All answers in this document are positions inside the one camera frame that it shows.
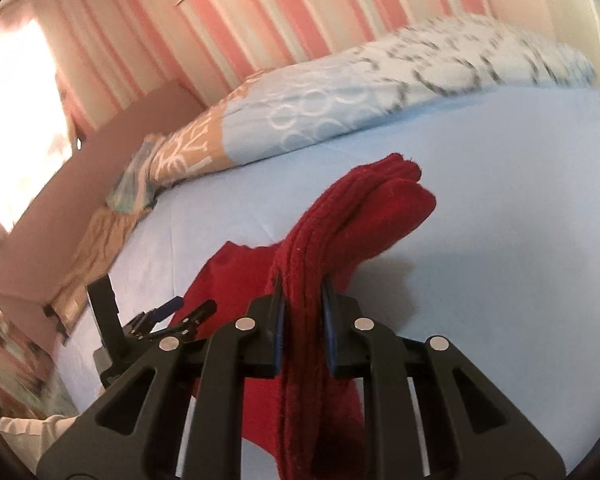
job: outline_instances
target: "brown headboard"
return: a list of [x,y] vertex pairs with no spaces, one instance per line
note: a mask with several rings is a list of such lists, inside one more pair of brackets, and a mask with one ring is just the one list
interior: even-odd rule
[[89,136],[31,202],[0,247],[0,309],[52,354],[56,321],[43,313],[89,225],[147,134],[192,121],[200,102],[177,82],[149,93]]

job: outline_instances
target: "person's sleeve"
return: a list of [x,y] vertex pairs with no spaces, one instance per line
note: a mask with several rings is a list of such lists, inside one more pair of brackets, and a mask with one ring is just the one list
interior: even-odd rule
[[74,416],[66,418],[62,415],[53,415],[47,420],[3,417],[0,419],[0,434],[31,472],[35,473],[40,457],[71,427],[75,419]]

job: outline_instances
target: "metal rivet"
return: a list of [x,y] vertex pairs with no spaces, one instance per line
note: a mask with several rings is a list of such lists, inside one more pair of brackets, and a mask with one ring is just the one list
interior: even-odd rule
[[449,341],[445,337],[442,337],[441,335],[437,335],[437,336],[432,337],[430,339],[429,345],[434,350],[438,350],[439,352],[443,352],[447,348],[449,348]]
[[250,317],[241,317],[235,322],[235,327],[238,330],[252,330],[256,328],[256,321]]
[[368,317],[359,317],[357,320],[355,320],[355,322],[353,323],[353,326],[356,327],[358,330],[371,330],[376,324],[374,323],[373,319],[369,319]]
[[171,350],[175,350],[179,345],[180,341],[178,338],[172,335],[165,337],[159,344],[160,350],[164,350],[165,352],[171,352]]

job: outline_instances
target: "mattress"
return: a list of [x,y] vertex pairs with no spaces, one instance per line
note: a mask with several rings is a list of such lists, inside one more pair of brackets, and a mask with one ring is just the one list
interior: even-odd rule
[[[182,295],[227,240],[279,241],[350,168],[400,152],[438,199],[432,216],[361,265],[349,294],[401,336],[443,334],[572,469],[600,436],[600,92],[499,88],[163,193],[110,275],[127,322]],[[58,366],[80,410],[99,382],[86,315]],[[276,478],[243,448],[244,478]]]

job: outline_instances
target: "folded red garment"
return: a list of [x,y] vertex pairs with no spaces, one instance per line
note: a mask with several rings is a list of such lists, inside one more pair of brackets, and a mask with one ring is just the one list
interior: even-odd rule
[[364,475],[364,423],[352,381],[335,380],[324,358],[320,283],[344,290],[356,266],[387,250],[433,211],[417,182],[420,168],[397,153],[359,166],[327,189],[279,244],[255,249],[227,242],[203,267],[171,324],[209,298],[218,311],[198,336],[245,314],[273,290],[286,297],[280,377],[247,380],[242,435],[271,453],[281,480],[353,480]]

